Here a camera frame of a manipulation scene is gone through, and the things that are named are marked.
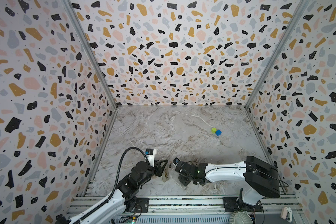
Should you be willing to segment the white remote control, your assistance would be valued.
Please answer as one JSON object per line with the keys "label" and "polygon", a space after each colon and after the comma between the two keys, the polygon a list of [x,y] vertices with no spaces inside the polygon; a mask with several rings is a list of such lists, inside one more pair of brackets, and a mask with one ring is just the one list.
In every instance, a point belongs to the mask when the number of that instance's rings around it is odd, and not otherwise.
{"label": "white remote control", "polygon": [[162,173],[162,182],[165,183],[169,180],[169,169],[166,167]]}

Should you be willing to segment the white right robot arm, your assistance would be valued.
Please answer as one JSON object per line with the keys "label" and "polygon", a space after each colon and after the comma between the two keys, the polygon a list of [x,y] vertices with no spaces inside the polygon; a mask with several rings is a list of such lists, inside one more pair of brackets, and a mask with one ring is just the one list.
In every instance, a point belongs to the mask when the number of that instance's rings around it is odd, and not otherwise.
{"label": "white right robot arm", "polygon": [[239,197],[231,205],[251,208],[264,197],[280,198],[280,180],[276,167],[248,156],[245,161],[234,164],[200,163],[192,165],[175,158],[173,160],[178,179],[187,186],[190,183],[204,186],[219,181],[245,181],[249,188],[242,188]]}

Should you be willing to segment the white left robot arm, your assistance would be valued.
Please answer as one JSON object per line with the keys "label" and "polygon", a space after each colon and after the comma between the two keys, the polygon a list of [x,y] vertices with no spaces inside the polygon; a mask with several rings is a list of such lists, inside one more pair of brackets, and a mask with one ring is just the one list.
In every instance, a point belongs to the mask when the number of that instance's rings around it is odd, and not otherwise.
{"label": "white left robot arm", "polygon": [[149,182],[153,176],[161,177],[168,164],[168,160],[149,162],[140,161],[132,169],[131,173],[121,179],[110,195],[104,197],[91,208],[66,219],[59,218],[57,224],[104,224],[110,222],[116,216],[134,211],[137,193],[142,186]]}

